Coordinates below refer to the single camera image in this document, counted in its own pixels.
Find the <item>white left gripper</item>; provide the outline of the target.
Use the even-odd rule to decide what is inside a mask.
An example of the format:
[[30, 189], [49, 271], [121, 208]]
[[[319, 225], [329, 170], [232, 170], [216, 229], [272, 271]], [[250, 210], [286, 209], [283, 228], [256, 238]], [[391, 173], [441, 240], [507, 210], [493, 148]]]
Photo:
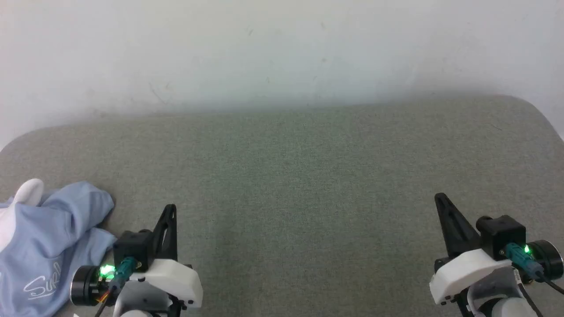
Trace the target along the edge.
[[128, 307], [165, 309], [172, 304], [170, 295], [188, 308], [203, 304], [203, 287], [198, 273], [178, 259], [177, 207], [164, 207], [153, 230], [155, 259], [146, 272], [133, 273], [128, 281]]

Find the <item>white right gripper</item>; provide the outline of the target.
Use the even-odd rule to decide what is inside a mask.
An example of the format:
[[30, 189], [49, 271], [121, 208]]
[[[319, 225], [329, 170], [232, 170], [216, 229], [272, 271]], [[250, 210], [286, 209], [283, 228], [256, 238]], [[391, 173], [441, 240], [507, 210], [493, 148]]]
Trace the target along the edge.
[[447, 255], [455, 257], [431, 277], [431, 295], [435, 304], [441, 304], [447, 297], [459, 294], [496, 269], [511, 266], [511, 261], [496, 261], [479, 249], [479, 233], [445, 193], [435, 195], [435, 205]]

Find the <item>beige fabric ironing board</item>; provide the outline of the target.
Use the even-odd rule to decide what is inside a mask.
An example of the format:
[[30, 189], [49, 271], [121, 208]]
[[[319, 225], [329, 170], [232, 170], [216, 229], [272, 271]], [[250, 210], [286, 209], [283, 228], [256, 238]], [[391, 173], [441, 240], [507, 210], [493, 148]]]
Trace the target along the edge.
[[0, 201], [31, 178], [109, 192], [115, 235], [174, 203], [204, 289], [182, 317], [460, 317], [428, 286], [447, 254], [439, 192], [472, 225], [507, 214], [564, 253], [564, 141], [511, 96], [40, 129], [0, 151]]

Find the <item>light blue and white shirt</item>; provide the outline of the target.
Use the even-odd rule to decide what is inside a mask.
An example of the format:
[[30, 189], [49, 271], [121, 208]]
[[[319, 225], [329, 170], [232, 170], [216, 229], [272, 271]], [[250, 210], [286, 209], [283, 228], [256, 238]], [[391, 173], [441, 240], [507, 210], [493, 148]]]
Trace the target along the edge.
[[37, 178], [0, 203], [0, 317], [54, 317], [82, 265], [100, 265], [115, 236], [99, 228], [114, 209], [89, 182], [51, 192]]

